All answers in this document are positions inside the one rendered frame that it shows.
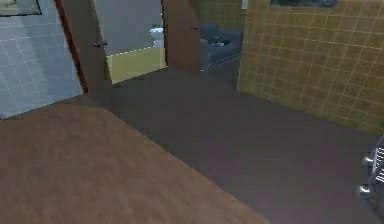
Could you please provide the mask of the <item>brown room door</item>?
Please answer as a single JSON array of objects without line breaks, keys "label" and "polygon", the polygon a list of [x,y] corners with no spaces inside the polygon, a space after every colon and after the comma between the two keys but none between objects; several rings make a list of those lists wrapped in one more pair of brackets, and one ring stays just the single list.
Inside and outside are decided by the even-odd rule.
[{"label": "brown room door", "polygon": [[199,0],[162,0],[166,62],[169,68],[199,72]]},{"label": "brown room door", "polygon": [[81,88],[90,97],[106,97],[112,89],[94,0],[54,0]]}]

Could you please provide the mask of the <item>white toilet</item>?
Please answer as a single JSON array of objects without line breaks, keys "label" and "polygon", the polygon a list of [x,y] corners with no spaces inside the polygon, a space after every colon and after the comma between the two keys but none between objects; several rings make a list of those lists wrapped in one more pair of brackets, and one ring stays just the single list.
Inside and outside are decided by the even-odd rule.
[{"label": "white toilet", "polygon": [[162,27],[152,28],[150,30],[150,35],[153,39],[155,48],[162,48],[164,46],[164,31]]}]

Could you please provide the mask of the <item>dark framed wall picture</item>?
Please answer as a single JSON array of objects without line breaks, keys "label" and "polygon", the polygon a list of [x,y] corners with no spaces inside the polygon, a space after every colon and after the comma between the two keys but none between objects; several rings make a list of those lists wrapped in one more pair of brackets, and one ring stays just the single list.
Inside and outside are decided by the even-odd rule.
[{"label": "dark framed wall picture", "polygon": [[292,7],[332,8],[338,0],[270,0],[270,5]]}]

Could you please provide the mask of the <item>black framed wall picture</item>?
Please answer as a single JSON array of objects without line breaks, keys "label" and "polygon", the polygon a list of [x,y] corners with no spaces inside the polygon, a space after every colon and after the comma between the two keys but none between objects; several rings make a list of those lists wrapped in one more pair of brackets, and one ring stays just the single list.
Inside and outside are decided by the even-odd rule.
[{"label": "black framed wall picture", "polygon": [[0,17],[38,15],[38,0],[0,0]]}]

